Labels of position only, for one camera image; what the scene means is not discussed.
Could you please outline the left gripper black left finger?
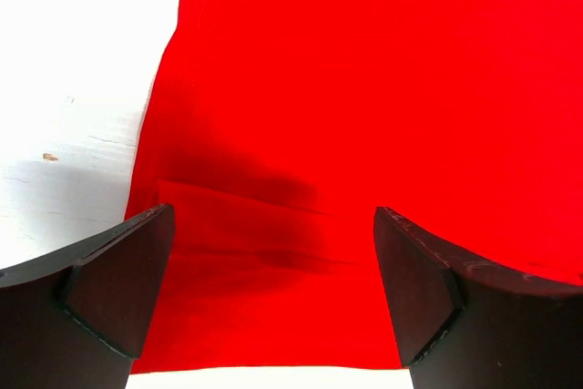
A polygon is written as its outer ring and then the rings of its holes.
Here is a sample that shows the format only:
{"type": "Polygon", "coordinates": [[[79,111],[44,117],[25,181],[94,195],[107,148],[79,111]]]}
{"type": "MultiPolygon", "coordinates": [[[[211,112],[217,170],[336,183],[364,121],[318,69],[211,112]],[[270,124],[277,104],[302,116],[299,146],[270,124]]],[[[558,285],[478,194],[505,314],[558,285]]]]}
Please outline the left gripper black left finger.
{"type": "Polygon", "coordinates": [[[158,205],[1,270],[1,386],[123,388],[142,355],[175,233],[158,205]]]}

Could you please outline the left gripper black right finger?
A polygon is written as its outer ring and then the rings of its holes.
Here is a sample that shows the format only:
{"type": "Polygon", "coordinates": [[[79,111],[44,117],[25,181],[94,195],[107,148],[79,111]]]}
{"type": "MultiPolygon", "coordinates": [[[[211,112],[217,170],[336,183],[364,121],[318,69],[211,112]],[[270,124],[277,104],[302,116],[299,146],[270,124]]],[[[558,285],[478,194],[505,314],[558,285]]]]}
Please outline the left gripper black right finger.
{"type": "Polygon", "coordinates": [[[490,261],[386,207],[373,235],[414,387],[581,387],[580,287],[490,261]]]}

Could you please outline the red t shirt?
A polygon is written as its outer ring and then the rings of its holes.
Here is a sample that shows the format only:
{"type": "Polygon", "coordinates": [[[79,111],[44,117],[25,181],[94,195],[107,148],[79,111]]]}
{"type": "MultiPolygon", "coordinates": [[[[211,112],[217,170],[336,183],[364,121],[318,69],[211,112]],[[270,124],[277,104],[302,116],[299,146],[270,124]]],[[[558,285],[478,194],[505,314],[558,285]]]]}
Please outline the red t shirt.
{"type": "Polygon", "coordinates": [[[176,234],[136,374],[399,366],[377,207],[582,282],[582,0],[179,0],[127,214],[176,234]]]}

